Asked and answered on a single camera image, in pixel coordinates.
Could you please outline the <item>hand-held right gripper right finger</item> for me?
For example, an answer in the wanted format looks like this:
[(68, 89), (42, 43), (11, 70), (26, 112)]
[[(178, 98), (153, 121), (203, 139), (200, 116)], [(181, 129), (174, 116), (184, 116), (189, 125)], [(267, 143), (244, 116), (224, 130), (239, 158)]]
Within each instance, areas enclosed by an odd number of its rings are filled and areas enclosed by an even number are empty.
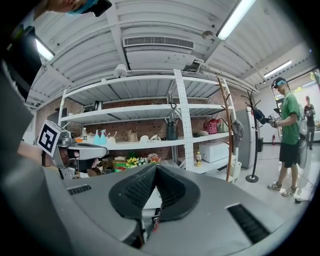
[(159, 165), (155, 181), (162, 210), (141, 248), (148, 256), (264, 256), (297, 224), (216, 177)]

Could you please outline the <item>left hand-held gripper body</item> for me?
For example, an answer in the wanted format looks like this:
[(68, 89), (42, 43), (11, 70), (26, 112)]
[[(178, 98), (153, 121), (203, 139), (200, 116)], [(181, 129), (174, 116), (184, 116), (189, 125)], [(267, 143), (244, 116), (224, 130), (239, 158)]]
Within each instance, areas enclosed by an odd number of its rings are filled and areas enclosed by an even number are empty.
[[(80, 178), (80, 173), (84, 173), (91, 168), (93, 162), (91, 159), (101, 159), (108, 153), (108, 150), (103, 146), (76, 142), (73, 132), (50, 120), (44, 121), (37, 139), (37, 145), (46, 155), (51, 157), (63, 180)], [(64, 164), (61, 159), (60, 148), (79, 151), (79, 157)]]

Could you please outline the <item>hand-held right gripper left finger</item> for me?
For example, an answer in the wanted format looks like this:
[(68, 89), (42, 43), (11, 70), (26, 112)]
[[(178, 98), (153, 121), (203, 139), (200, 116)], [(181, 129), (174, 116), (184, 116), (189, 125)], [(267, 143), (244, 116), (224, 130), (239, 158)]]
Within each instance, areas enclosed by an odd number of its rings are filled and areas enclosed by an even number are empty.
[(72, 248), (142, 248), (142, 213), (155, 188), (156, 171), (155, 165), (147, 164), (62, 180), (46, 169), (48, 193)]

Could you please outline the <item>person's left hand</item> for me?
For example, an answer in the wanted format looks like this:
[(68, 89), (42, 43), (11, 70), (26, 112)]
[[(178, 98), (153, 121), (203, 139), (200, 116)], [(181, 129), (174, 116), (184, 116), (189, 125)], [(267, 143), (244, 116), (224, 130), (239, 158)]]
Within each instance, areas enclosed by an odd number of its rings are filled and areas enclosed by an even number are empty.
[[(68, 150), (66, 148), (60, 148), (59, 152), (60, 152), (61, 160), (63, 161), (64, 164), (69, 164), (72, 161), (74, 161), (74, 159), (80, 156), (80, 152), (78, 150)], [(93, 161), (91, 168), (88, 168), (86, 171), (89, 177), (95, 177), (98, 175), (96, 169), (100, 161), (98, 158), (90, 159), (90, 160)]]

